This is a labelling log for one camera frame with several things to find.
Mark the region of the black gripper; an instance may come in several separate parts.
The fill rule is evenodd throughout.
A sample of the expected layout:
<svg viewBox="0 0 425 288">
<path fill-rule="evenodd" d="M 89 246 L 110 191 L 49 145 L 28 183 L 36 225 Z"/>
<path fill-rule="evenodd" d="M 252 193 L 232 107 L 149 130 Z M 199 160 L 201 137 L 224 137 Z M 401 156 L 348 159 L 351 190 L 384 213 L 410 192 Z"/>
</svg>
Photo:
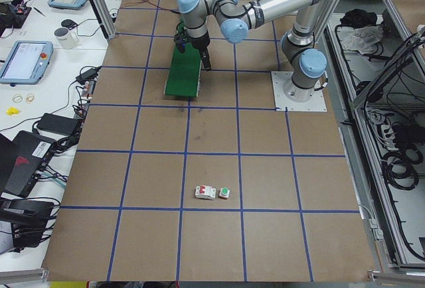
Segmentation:
<svg viewBox="0 0 425 288">
<path fill-rule="evenodd" d="M 211 61 L 210 61 L 210 55 L 207 48 L 208 45 L 210 44 L 209 34 L 205 33 L 204 35 L 200 37 L 192 37 L 190 35 L 187 35 L 187 39 L 192 44 L 193 48 L 196 48 L 197 50 L 199 50 L 199 54 L 200 54 L 204 69 L 206 71 L 210 71 Z"/>
</svg>

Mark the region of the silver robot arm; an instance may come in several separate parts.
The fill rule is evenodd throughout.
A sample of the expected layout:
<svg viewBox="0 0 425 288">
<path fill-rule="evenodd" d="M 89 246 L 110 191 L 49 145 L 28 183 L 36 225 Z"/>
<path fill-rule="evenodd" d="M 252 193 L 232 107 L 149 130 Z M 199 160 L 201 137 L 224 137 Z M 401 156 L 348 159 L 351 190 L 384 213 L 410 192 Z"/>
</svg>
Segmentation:
<svg viewBox="0 0 425 288">
<path fill-rule="evenodd" d="M 186 43 L 199 51 L 203 66 L 210 70 L 207 17 L 212 15 L 229 43 L 242 42 L 250 29 L 257 29 L 289 13 L 296 13 L 293 27 L 282 37 L 281 48 L 294 72 L 283 86 L 285 95 L 295 102 L 308 101 L 327 67 L 325 55 L 313 47 L 314 29 L 325 16 L 324 8 L 332 0 L 177 0 L 183 19 L 183 31 L 175 35 L 175 44 L 184 52 Z"/>
</svg>

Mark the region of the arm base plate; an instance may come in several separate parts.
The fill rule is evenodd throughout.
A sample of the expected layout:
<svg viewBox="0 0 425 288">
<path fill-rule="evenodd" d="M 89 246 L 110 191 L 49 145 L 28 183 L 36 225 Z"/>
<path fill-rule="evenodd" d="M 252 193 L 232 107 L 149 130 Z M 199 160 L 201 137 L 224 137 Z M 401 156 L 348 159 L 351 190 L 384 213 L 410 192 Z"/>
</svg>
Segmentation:
<svg viewBox="0 0 425 288">
<path fill-rule="evenodd" d="M 321 79 L 314 88 L 300 89 L 292 82 L 293 72 L 272 71 L 276 111 L 327 112 Z"/>
</svg>

